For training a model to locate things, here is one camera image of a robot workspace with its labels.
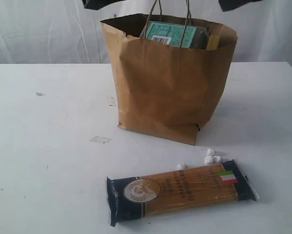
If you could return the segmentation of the clear jar with gold lid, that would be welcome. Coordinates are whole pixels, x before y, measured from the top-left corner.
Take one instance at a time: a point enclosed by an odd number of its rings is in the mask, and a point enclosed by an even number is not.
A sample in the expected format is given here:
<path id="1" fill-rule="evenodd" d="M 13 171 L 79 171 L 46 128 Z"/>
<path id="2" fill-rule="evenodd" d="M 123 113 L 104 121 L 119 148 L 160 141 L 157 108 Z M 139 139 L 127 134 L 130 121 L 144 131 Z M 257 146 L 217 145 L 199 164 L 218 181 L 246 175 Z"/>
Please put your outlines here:
<path id="1" fill-rule="evenodd" d="M 150 21 L 140 34 L 141 38 L 173 47 L 216 50 L 220 36 L 210 34 L 207 28 Z"/>

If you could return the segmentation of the white ball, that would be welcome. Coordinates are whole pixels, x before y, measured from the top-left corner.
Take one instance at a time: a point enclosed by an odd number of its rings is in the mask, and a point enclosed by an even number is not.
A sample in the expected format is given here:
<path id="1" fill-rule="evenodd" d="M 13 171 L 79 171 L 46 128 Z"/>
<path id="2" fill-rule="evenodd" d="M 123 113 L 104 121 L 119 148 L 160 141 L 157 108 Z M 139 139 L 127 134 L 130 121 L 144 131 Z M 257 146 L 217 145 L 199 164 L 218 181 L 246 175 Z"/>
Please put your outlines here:
<path id="1" fill-rule="evenodd" d="M 212 148 L 207 149 L 207 153 L 206 153 L 207 156 L 215 156 L 215 154 L 216 154 L 215 149 L 212 149 Z"/>
<path id="2" fill-rule="evenodd" d="M 184 164 L 184 163 L 177 164 L 177 169 L 178 170 L 185 170 L 186 169 L 186 164 Z"/>
<path id="3" fill-rule="evenodd" d="M 220 163 L 222 161 L 221 156 L 213 156 L 213 159 L 215 163 Z"/>
<path id="4" fill-rule="evenodd" d="M 205 157 L 205 164 L 206 165 L 213 164 L 213 162 L 214 162 L 214 157 L 213 156 L 206 156 Z"/>

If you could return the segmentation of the spaghetti packet with Italian flag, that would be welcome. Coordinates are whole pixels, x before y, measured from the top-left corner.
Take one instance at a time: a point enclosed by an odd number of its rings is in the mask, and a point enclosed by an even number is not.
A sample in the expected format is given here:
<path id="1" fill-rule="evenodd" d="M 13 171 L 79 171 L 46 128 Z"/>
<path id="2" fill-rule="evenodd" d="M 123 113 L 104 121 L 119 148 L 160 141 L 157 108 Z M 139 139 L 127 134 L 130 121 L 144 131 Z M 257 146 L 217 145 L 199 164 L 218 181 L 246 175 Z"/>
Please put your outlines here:
<path id="1" fill-rule="evenodd" d="M 106 180 L 111 226 L 187 208 L 258 200 L 234 160 L 154 175 Z"/>

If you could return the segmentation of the brown paper shopping bag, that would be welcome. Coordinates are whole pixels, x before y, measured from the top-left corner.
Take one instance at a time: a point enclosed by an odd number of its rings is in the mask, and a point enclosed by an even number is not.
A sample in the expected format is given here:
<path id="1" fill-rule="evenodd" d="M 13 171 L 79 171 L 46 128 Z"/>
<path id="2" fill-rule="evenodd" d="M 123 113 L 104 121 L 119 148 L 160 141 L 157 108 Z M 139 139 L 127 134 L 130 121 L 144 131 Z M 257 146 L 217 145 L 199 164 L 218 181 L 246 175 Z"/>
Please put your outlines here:
<path id="1" fill-rule="evenodd" d="M 206 27 L 216 50 L 173 47 L 142 38 L 155 20 Z M 225 88 L 236 31 L 217 22 L 150 13 L 101 22 L 111 61 L 121 129 L 194 145 Z"/>

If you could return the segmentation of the white backdrop curtain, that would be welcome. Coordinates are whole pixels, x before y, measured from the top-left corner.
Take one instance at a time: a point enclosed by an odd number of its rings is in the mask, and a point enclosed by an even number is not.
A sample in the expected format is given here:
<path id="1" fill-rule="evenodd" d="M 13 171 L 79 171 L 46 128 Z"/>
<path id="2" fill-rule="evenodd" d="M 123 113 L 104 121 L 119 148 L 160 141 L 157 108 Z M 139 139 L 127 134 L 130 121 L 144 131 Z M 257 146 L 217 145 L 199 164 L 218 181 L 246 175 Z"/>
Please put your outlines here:
<path id="1" fill-rule="evenodd" d="M 125 0 L 98 11 L 80 0 L 0 0 L 0 63 L 108 63 L 100 22 L 148 14 L 151 0 Z M 193 18 L 237 32 L 234 61 L 292 66 L 292 0 L 262 0 L 223 12 L 216 0 L 192 0 Z"/>

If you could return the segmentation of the clear tape scrap on table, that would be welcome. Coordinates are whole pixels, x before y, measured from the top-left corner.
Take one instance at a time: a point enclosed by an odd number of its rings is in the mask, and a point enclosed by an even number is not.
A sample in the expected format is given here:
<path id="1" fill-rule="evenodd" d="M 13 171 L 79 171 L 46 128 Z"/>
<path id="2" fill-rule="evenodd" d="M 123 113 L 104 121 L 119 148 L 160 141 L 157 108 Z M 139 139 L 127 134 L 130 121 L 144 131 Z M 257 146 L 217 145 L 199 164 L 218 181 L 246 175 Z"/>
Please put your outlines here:
<path id="1" fill-rule="evenodd" d="M 105 144 L 109 143 L 112 139 L 108 137 L 102 137 L 102 136 L 94 136 L 90 139 L 91 142 L 99 143 L 99 144 Z"/>

